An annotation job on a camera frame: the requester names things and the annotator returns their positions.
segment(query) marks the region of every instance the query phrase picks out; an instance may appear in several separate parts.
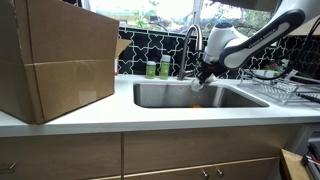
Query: faucet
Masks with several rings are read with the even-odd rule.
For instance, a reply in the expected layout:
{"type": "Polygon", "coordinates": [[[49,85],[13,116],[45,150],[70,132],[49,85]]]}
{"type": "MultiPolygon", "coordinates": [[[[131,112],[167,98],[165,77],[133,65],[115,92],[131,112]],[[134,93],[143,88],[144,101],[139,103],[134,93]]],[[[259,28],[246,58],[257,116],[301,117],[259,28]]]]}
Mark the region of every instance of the faucet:
{"type": "Polygon", "coordinates": [[[203,36],[202,36],[201,29],[198,25],[193,24],[189,27],[187,35],[184,40],[182,59],[181,59],[181,64],[180,64],[180,71],[178,74],[178,80],[180,80],[180,81],[182,81],[186,76],[189,76],[194,72],[194,70],[189,70],[189,71],[185,70],[187,46],[188,46],[189,38],[190,38],[193,31],[197,32],[195,51],[202,51],[203,50],[203,36]]]}

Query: stainless steel sink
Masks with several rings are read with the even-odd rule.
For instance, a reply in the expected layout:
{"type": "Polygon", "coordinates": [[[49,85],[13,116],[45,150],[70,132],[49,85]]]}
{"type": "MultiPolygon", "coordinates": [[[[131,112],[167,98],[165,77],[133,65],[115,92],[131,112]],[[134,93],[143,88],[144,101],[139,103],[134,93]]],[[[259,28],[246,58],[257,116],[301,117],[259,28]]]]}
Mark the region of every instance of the stainless steel sink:
{"type": "Polygon", "coordinates": [[[199,92],[189,84],[134,84],[134,103],[145,108],[243,108],[268,104],[228,86],[204,86],[199,92]]]}

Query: white countertop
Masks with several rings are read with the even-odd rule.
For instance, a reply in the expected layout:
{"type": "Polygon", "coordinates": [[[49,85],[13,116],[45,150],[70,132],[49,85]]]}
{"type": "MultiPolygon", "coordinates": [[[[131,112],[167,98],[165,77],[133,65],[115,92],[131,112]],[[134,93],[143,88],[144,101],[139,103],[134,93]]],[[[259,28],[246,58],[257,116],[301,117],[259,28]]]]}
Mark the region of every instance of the white countertop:
{"type": "Polygon", "coordinates": [[[137,82],[190,83],[176,78],[145,79],[144,76],[119,75],[115,94],[56,118],[44,125],[28,125],[0,112],[0,137],[95,132],[123,132],[268,124],[320,123],[320,105],[283,106],[264,95],[239,88],[238,80],[219,80],[223,84],[266,102],[265,108],[142,108],[133,102],[137,82]]]}

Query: cabinet handle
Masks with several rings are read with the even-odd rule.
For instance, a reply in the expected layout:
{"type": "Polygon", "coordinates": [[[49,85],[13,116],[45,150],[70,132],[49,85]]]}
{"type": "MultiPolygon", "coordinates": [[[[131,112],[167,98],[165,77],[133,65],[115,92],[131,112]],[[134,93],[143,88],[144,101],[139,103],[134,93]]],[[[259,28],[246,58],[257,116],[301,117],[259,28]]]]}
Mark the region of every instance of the cabinet handle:
{"type": "Polygon", "coordinates": [[[223,177],[224,173],[222,171],[220,171],[220,169],[217,168],[217,174],[219,177],[223,177]]]}
{"type": "Polygon", "coordinates": [[[9,166],[6,169],[0,169],[0,174],[12,174],[12,173],[14,173],[16,165],[17,165],[17,163],[13,163],[13,164],[11,164],[11,166],[9,166]]]}
{"type": "Polygon", "coordinates": [[[209,174],[202,170],[203,179],[209,179],[209,174]]]}

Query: window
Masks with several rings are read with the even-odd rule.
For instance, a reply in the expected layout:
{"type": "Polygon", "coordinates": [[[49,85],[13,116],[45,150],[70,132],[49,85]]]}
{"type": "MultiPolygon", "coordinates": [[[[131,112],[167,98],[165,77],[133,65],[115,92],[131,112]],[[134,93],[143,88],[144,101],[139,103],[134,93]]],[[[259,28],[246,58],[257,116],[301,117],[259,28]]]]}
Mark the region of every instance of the window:
{"type": "Polygon", "coordinates": [[[82,0],[82,4],[86,9],[119,20],[120,26],[186,33],[195,23],[205,35],[217,23],[229,22],[244,35],[252,36],[269,22],[275,9],[268,5],[263,11],[251,10],[236,5],[243,2],[243,6],[250,8],[252,3],[221,1],[223,3],[216,0],[82,0]]]}

